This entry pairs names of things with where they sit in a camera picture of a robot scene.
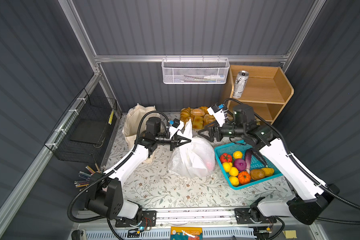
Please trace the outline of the floral table mat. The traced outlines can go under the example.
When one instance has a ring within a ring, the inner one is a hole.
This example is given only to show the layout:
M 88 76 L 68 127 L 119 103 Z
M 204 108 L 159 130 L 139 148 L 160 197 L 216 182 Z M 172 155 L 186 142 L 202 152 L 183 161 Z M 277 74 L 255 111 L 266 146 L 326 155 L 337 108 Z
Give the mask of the floral table mat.
M 269 199 L 292 195 L 284 177 L 246 187 L 232 189 L 218 165 L 203 178 L 185 178 L 172 174 L 167 166 L 172 152 L 159 145 L 148 163 L 142 163 L 122 187 L 126 200 L 146 209 L 202 208 L 249 206 L 259 197 Z

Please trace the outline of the purple eggplant toy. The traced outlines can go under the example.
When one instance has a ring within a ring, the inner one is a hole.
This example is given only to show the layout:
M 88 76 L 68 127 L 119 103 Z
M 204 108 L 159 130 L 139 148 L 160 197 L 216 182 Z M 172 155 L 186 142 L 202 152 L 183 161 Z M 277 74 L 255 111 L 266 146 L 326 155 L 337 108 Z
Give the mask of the purple eggplant toy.
M 246 172 L 249 174 L 251 171 L 252 149 L 247 149 L 245 152 Z

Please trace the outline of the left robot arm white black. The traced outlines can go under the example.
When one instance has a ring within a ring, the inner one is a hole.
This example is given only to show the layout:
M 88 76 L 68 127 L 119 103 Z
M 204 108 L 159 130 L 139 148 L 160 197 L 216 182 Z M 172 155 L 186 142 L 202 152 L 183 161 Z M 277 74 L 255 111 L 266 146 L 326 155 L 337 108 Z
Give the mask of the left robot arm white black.
M 91 176 L 89 185 L 69 203 L 67 216 L 74 223 L 88 223 L 100 219 L 125 219 L 133 225 L 141 222 L 141 205 L 125 200 L 122 187 L 135 169 L 156 150 L 159 145 L 169 145 L 171 150 L 188 144 L 191 139 L 179 136 L 184 122 L 173 121 L 162 112 L 145 114 L 138 125 L 133 148 L 119 162 L 103 173 Z M 73 206 L 81 195 L 85 195 L 85 208 L 95 217 L 80 219 L 74 216 Z

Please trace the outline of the coloured pencils bundle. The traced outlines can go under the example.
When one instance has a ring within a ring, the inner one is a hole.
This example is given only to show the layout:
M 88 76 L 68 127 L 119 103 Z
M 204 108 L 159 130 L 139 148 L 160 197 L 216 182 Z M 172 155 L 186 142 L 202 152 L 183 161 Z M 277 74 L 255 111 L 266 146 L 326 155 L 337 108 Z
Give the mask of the coloured pencils bundle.
M 96 173 L 101 173 L 101 168 L 98 164 L 95 163 L 93 166 L 86 165 L 82 171 L 78 172 L 79 179 L 74 181 L 75 188 L 82 190 L 84 187 L 87 187 L 91 177 Z

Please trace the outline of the cream canvas tote bag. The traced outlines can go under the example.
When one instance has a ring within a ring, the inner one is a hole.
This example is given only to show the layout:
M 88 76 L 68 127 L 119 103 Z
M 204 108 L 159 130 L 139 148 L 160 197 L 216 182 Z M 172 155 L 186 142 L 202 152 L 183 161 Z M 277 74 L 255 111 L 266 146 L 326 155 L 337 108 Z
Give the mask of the cream canvas tote bag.
M 140 104 L 137 104 L 135 107 L 131 108 L 128 111 L 122 133 L 128 144 L 129 150 L 132 150 L 132 148 L 134 147 L 135 140 L 137 137 L 137 132 L 138 132 L 138 126 L 139 126 L 141 119 L 143 118 L 143 116 L 146 113 L 155 111 L 155 110 L 156 110 L 156 106 L 144 107 Z M 155 113 L 155 114 L 148 115 L 142 123 L 141 132 L 146 130 L 146 122 L 148 121 L 148 119 L 150 117 L 160 117 L 160 114 Z M 146 164 L 152 163 L 154 160 L 154 156 L 155 156 L 155 153 L 152 153 L 152 155 L 149 158 L 147 158 L 144 161 L 144 163 L 146 163 Z

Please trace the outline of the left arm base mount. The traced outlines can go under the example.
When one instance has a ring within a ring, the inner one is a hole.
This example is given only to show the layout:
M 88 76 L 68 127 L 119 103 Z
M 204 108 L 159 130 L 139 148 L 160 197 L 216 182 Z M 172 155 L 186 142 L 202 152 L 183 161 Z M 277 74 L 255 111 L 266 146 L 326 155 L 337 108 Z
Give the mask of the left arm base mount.
M 116 228 L 154 227 L 157 220 L 157 211 L 139 211 L 134 219 L 121 218 L 116 220 Z

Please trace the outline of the pink dragon fruit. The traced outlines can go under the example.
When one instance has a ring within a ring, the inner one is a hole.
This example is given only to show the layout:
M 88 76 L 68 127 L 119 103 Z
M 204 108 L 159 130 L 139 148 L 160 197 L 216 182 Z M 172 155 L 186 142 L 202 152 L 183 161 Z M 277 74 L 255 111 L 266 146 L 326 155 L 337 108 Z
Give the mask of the pink dragon fruit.
M 215 168 L 215 161 L 207 161 L 205 165 L 209 171 L 213 171 Z

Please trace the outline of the yellow orange mango toy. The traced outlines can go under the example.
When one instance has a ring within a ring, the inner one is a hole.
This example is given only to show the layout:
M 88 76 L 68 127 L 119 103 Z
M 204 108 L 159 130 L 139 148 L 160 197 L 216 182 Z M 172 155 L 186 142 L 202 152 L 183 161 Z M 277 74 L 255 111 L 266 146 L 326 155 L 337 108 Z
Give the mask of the yellow orange mango toy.
M 265 173 L 265 177 L 271 177 L 275 173 L 275 169 L 273 168 L 262 168 L 262 171 Z

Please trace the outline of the toothpaste tube in basket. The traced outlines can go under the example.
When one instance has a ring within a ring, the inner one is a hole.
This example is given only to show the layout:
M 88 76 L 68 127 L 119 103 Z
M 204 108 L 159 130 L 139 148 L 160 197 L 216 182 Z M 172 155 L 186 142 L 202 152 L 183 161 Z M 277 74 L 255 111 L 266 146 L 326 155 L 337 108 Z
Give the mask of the toothpaste tube in basket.
M 207 81 L 224 81 L 226 80 L 226 76 L 225 75 L 208 75 L 208 76 L 204 76 L 203 79 L 207 80 Z

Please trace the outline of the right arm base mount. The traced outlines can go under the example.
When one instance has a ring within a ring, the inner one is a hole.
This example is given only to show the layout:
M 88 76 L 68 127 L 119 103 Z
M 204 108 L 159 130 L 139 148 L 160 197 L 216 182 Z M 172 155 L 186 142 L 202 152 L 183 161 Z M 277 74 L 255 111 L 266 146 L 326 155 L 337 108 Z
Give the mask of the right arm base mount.
M 251 208 L 235 208 L 234 215 L 239 225 L 243 224 L 274 224 L 275 217 L 264 217 L 258 210 Z

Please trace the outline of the orange pumpkin toy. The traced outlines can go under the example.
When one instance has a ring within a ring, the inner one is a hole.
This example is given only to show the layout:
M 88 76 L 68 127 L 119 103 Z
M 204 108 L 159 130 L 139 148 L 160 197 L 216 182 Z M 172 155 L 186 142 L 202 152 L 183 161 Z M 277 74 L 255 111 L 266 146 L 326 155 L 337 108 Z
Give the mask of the orange pumpkin toy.
M 251 181 L 251 176 L 247 171 L 243 171 L 238 174 L 238 180 L 240 185 L 246 185 Z

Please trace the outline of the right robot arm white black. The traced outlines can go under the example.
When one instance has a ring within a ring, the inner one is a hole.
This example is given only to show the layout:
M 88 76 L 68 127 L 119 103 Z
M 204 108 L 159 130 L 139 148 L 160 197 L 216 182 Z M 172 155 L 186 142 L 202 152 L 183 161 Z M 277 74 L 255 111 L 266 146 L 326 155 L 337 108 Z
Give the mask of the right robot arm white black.
M 208 113 L 216 120 L 198 131 L 199 136 L 210 142 L 241 137 L 252 147 L 261 163 L 269 160 L 293 187 L 295 195 L 288 198 L 271 200 L 261 197 L 252 203 L 248 215 L 254 223 L 268 217 L 293 217 L 305 225 L 311 225 L 315 220 L 360 225 L 360 221 L 320 217 L 334 199 L 359 211 L 360 205 L 340 197 L 339 188 L 326 184 L 305 167 L 289 150 L 283 135 L 255 113 L 253 107 L 238 103 L 229 111 L 225 104 L 215 104 L 208 108 Z

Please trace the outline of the wooden shelf unit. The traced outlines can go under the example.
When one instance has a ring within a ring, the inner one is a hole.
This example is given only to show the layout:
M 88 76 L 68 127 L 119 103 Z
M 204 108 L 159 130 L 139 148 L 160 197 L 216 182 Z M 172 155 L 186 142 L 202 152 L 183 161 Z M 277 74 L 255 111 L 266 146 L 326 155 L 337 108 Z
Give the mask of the wooden shelf unit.
M 233 96 L 236 77 L 242 70 L 249 73 L 249 78 L 238 101 L 253 107 L 255 113 L 273 124 L 293 96 L 294 88 L 281 67 L 231 65 L 220 103 Z

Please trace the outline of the silver can left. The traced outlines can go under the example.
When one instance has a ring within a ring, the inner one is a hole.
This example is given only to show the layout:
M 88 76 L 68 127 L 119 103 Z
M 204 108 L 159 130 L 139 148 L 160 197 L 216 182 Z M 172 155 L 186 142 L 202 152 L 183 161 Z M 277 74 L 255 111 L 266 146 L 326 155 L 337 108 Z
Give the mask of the silver can left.
M 233 96 L 232 96 L 233 98 L 239 99 L 242 96 L 243 91 L 246 87 L 248 78 L 249 78 L 249 72 L 247 72 L 247 71 L 240 71 L 237 74 L 237 77 L 234 81 L 234 92 L 233 92 Z

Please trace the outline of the yellow lemon lower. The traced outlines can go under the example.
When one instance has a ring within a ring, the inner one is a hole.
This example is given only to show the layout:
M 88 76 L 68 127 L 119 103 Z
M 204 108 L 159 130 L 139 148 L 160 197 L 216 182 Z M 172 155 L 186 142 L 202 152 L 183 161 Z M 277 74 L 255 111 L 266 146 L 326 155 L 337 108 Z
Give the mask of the yellow lemon lower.
M 237 177 L 230 176 L 229 181 L 232 184 L 233 187 L 237 187 L 240 185 L 240 181 Z

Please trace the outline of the bread rolls cluster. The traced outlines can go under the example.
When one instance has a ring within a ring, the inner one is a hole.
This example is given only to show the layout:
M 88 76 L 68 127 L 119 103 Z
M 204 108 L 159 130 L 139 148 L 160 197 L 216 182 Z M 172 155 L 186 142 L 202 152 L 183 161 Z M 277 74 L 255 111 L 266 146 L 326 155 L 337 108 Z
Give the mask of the bread rolls cluster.
M 208 107 L 204 106 L 195 109 L 184 108 L 180 112 L 180 117 L 184 125 L 191 121 L 194 130 L 201 130 L 216 120 L 214 116 L 208 113 Z

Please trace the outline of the yellow lemon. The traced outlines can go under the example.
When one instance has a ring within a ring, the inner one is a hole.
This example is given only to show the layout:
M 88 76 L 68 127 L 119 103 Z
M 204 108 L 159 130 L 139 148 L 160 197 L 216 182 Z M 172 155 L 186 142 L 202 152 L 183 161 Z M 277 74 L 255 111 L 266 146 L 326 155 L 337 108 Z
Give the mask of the yellow lemon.
M 237 177 L 230 176 L 229 181 L 232 184 L 233 187 L 237 187 L 240 185 L 240 181 Z
M 241 151 L 235 151 L 233 153 L 233 158 L 236 159 L 242 159 L 243 158 L 243 153 Z
M 232 162 L 224 162 L 224 163 L 222 163 L 222 166 L 223 166 L 224 171 L 226 173 L 228 173 L 232 169 L 233 164 L 232 164 Z
M 232 177 L 237 177 L 240 172 L 236 167 L 232 167 L 228 173 Z

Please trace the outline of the white plastic grocery bag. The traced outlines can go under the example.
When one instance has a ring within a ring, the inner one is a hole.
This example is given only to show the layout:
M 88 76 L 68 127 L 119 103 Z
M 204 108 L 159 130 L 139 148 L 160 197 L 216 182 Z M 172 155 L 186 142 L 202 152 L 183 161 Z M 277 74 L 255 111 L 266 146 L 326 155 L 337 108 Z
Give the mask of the white plastic grocery bag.
M 192 141 L 174 149 L 168 162 L 169 173 L 186 178 L 203 178 L 211 175 L 214 170 L 209 171 L 205 165 L 207 161 L 216 163 L 211 143 L 204 138 L 193 136 L 191 121 L 185 125 L 183 132 L 178 132 L 178 135 Z

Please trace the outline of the yellow lemon upper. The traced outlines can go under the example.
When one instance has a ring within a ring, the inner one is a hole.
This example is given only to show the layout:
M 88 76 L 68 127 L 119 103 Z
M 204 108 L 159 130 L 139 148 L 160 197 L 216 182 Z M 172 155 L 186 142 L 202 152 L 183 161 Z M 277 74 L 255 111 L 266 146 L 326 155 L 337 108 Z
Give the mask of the yellow lemon upper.
M 223 166 L 224 171 L 226 173 L 228 173 L 232 169 L 233 164 L 232 164 L 232 162 L 224 162 L 224 163 L 222 163 L 222 166 Z

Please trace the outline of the yellow lemon middle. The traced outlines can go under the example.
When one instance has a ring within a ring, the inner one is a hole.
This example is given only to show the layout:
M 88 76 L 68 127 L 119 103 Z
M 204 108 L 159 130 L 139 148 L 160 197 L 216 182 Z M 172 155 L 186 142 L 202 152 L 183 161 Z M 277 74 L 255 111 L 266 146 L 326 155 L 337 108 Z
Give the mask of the yellow lemon middle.
M 232 177 L 237 177 L 240 172 L 236 167 L 232 167 L 228 173 Z

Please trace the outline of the brown kiwi toy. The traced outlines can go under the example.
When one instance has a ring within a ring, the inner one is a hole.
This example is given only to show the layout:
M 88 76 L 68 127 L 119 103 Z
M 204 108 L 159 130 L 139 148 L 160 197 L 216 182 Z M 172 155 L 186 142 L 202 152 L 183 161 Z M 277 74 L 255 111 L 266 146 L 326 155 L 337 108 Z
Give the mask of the brown kiwi toy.
M 261 180 L 265 178 L 265 173 L 262 169 L 254 169 L 250 171 L 250 176 L 253 181 Z

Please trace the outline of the yellow sticky note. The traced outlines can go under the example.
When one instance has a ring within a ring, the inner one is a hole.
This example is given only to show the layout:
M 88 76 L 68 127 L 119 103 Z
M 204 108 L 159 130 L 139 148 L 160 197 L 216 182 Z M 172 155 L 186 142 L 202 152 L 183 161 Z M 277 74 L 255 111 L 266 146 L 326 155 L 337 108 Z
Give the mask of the yellow sticky note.
M 296 230 L 287 230 L 283 231 L 283 234 L 287 240 L 294 240 L 297 238 Z

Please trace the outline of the yellow lemon top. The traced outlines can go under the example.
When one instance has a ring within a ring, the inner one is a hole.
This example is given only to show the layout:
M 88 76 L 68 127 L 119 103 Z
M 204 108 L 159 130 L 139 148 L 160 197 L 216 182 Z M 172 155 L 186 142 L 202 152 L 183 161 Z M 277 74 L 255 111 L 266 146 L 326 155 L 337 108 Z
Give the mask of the yellow lemon top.
M 243 153 L 241 151 L 235 151 L 233 153 L 233 158 L 236 159 L 242 159 L 243 158 Z

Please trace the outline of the red tomato toy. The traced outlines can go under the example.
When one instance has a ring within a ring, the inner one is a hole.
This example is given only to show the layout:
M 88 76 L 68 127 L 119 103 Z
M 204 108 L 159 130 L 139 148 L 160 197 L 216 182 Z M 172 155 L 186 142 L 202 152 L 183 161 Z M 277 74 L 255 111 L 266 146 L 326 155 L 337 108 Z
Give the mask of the red tomato toy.
M 220 156 L 220 162 L 223 163 L 231 163 L 233 161 L 233 157 L 230 154 L 223 153 Z

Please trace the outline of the teal plastic fruit basket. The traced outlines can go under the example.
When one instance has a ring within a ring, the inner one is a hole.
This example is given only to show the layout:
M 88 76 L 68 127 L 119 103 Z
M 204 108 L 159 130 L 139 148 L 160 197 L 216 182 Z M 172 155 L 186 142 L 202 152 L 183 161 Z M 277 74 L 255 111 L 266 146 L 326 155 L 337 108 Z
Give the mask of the teal plastic fruit basket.
M 282 176 L 267 158 L 259 161 L 253 147 L 244 141 L 216 147 L 215 155 L 223 177 L 234 190 Z

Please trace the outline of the purple onion toy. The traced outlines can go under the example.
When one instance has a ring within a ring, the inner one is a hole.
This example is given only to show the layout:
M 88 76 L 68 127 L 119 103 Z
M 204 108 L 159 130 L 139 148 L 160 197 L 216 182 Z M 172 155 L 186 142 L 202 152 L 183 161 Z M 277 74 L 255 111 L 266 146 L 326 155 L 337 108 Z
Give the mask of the purple onion toy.
M 245 171 L 247 168 L 247 163 L 243 159 L 236 159 L 234 161 L 234 167 L 237 168 L 239 172 Z

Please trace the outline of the colourful book at front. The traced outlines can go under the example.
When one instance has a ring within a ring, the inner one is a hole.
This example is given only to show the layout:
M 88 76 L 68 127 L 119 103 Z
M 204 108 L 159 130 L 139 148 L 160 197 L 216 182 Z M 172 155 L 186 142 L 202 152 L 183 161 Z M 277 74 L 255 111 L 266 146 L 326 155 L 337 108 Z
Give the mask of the colourful book at front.
M 203 229 L 198 227 L 171 227 L 170 240 L 202 240 Z

